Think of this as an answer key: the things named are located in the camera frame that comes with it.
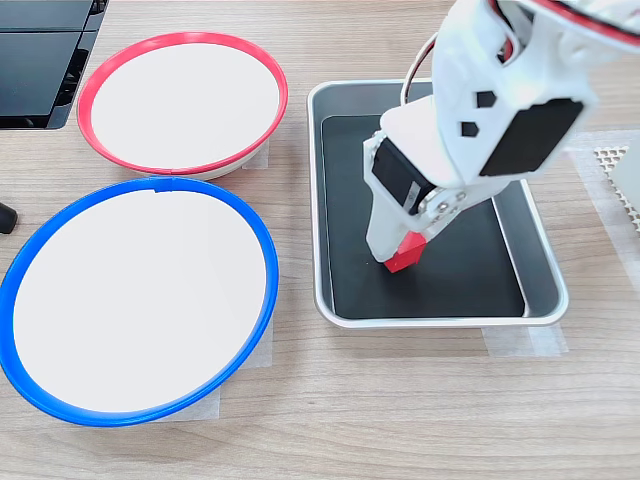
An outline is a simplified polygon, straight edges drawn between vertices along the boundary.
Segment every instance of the stainless steel tray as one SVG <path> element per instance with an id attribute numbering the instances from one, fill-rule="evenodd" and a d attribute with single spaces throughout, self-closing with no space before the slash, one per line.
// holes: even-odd
<path id="1" fill-rule="evenodd" d="M 329 82 L 309 95 L 314 290 L 320 313 L 341 327 L 363 329 L 558 321 L 568 308 L 567 287 L 524 181 L 463 212 L 408 273 L 392 276 L 364 253 L 370 200 L 355 170 L 362 168 L 362 152 L 356 150 L 367 129 L 375 129 L 376 117 L 398 105 L 400 87 L 395 80 Z M 428 80 L 412 89 L 415 97 L 431 93 Z M 341 145 L 348 146 L 344 154 Z M 350 210 L 352 191 L 359 192 L 353 193 L 359 195 L 357 214 Z M 470 232 L 472 224 L 486 234 Z M 347 237 L 340 237 L 342 230 Z M 353 270 L 345 274 L 349 265 Z"/>

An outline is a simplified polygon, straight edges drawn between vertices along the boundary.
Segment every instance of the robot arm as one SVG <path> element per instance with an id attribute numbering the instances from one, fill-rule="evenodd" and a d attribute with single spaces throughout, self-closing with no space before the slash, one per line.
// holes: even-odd
<path id="1" fill-rule="evenodd" d="M 364 143 L 367 243 L 379 262 L 410 234 L 429 242 L 460 212 L 543 172 L 597 105 L 590 68 L 640 53 L 640 0 L 502 3 L 454 4 L 401 106 Z M 433 95 L 406 103 L 431 50 Z"/>

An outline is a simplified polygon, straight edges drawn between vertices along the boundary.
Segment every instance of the white plastic part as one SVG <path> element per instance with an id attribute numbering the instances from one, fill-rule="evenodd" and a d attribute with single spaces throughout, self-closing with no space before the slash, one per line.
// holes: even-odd
<path id="1" fill-rule="evenodd" d="M 589 68 L 613 60 L 620 53 L 614 47 L 619 46 L 544 9 L 537 9 L 532 24 L 517 6 L 507 11 L 515 28 L 522 30 L 518 38 L 526 40 L 526 48 L 514 44 L 512 58 L 502 63 L 497 57 L 505 43 L 502 20 L 487 0 L 457 0 L 433 51 L 433 96 L 388 110 L 380 121 L 381 131 L 365 142 L 364 179 L 374 196 L 367 242 L 378 261 L 391 258 L 408 231 L 420 232 L 429 241 L 461 211 L 498 194 L 512 181 L 543 173 L 596 107 Z M 480 108 L 476 99 L 481 92 L 493 93 L 493 105 Z M 481 175 L 516 115 L 555 99 L 580 103 L 582 110 L 542 164 L 533 172 Z M 477 134 L 463 135 L 463 122 L 475 124 Z M 383 138 L 437 187 L 415 215 L 409 215 L 371 171 Z M 455 201 L 459 195 L 464 201 Z"/>
<path id="2" fill-rule="evenodd" d="M 279 102 L 277 81 L 258 59 L 223 45 L 190 43 L 120 66 L 96 94 L 91 123 L 102 145 L 130 164 L 187 169 L 251 146 L 273 124 Z"/>
<path id="3" fill-rule="evenodd" d="M 253 229 L 208 195 L 123 194 L 62 226 L 17 294 L 14 335 L 33 380 L 100 412 L 174 401 L 250 337 L 266 270 Z"/>
<path id="4" fill-rule="evenodd" d="M 493 37 L 487 39 L 478 34 L 497 32 L 501 35 L 499 45 L 504 42 L 504 35 L 486 10 L 486 0 L 458 0 L 442 23 L 433 53 L 437 126 L 450 161 L 466 185 L 495 180 L 479 174 L 518 111 L 555 98 L 582 102 L 585 108 L 567 132 L 570 134 L 580 127 L 597 103 L 589 86 L 588 72 L 567 65 L 559 57 L 558 38 L 562 30 L 553 20 L 542 15 L 536 17 L 527 47 L 504 66 L 496 58 L 496 42 L 490 41 Z M 457 65 L 452 71 L 453 63 Z M 465 82 L 452 82 L 460 70 L 465 72 Z M 495 104 L 491 108 L 478 108 L 476 93 L 489 91 L 497 98 Z M 461 122 L 475 123 L 478 135 L 462 136 Z M 562 151 L 567 138 L 568 135 L 556 146 L 540 171 Z M 508 178 L 518 180 L 529 176 L 530 173 L 525 173 Z"/>

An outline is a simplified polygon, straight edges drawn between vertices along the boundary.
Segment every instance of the wooden table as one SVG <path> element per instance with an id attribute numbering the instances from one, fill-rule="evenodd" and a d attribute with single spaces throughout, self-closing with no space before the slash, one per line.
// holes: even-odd
<path id="1" fill-rule="evenodd" d="M 112 2 L 85 78 L 152 35 L 254 41 L 291 87 L 266 171 L 219 184 L 264 218 L 280 254 L 271 368 L 237 372 L 220 420 L 100 430 L 36 410 L 0 379 L 0 478 L 638 479 L 640 302 L 573 166 L 533 186 L 571 292 L 561 358 L 490 357 L 480 330 L 342 331 L 314 306 L 305 100 L 326 80 L 398 78 L 449 1 Z M 638 122 L 640 62 L 595 79 L 591 129 Z M 179 101 L 180 90 L 169 92 Z M 0 270 L 81 196 L 132 174 L 99 157 L 75 113 L 59 131 L 0 132 L 1 201 L 20 224 Z"/>

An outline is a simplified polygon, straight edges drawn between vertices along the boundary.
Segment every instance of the tape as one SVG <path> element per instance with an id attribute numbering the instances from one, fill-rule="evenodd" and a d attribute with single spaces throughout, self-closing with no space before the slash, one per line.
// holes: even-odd
<path id="1" fill-rule="evenodd" d="M 482 336 L 492 357 L 559 357 L 569 351 L 558 323 L 549 327 L 485 327 Z"/>
<path id="2" fill-rule="evenodd" d="M 270 367 L 271 365 L 273 365 L 273 321 L 269 322 L 260 342 L 253 349 L 249 358 L 240 366 L 239 370 Z M 220 418 L 220 390 L 223 388 L 224 384 L 193 405 L 189 405 L 179 412 L 156 421 L 192 422 Z"/>
<path id="3" fill-rule="evenodd" d="M 269 140 L 264 142 L 253 157 L 242 168 L 244 170 L 264 170 L 269 168 Z"/>

